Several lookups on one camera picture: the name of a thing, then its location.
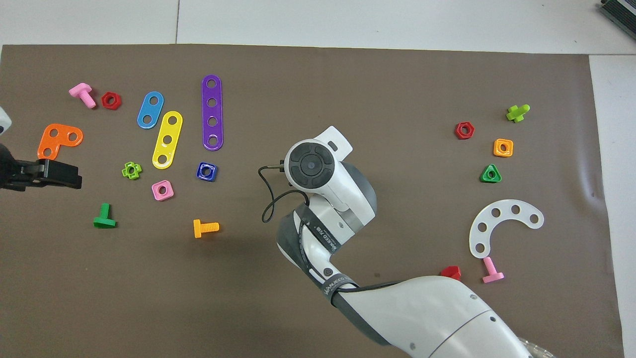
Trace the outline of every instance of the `red nut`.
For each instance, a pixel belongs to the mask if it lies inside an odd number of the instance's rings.
[[[467,140],[473,136],[475,127],[470,122],[460,122],[455,127],[455,135],[461,140]]]
[[[121,106],[121,96],[115,92],[106,92],[102,96],[102,106],[109,110],[116,110]]]
[[[457,281],[460,281],[460,278],[462,277],[462,271],[459,270],[459,266],[449,266],[441,270],[440,275],[454,278]]]

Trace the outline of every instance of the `orange screw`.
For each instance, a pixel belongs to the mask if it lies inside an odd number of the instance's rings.
[[[221,228],[218,222],[208,222],[206,224],[201,224],[201,220],[195,219],[192,220],[192,224],[195,226],[195,238],[200,239],[201,233],[213,233],[215,231],[219,231]]]

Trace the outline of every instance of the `blue square nut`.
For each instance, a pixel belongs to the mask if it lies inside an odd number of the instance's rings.
[[[213,182],[216,179],[216,166],[206,162],[199,164],[197,170],[197,178],[205,180],[206,182]]]

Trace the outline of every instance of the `purple plastic strip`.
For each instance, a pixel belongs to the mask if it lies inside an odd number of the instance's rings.
[[[201,116],[203,146],[208,150],[221,149],[223,145],[223,98],[221,97],[221,79],[215,75],[207,75],[201,82]]]

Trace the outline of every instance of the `pink bolt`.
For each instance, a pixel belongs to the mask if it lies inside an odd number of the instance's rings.
[[[88,94],[92,90],[93,89],[90,88],[89,85],[82,82],[79,85],[69,89],[69,93],[75,98],[79,97],[82,102],[84,102],[86,107],[93,108],[96,106],[95,101],[93,101],[93,99],[90,97],[90,94]]]
[[[488,276],[482,278],[483,283],[493,282],[504,278],[504,274],[497,272],[497,269],[495,269],[495,265],[492,263],[490,256],[484,257],[483,263],[486,264],[486,269],[488,270]]]

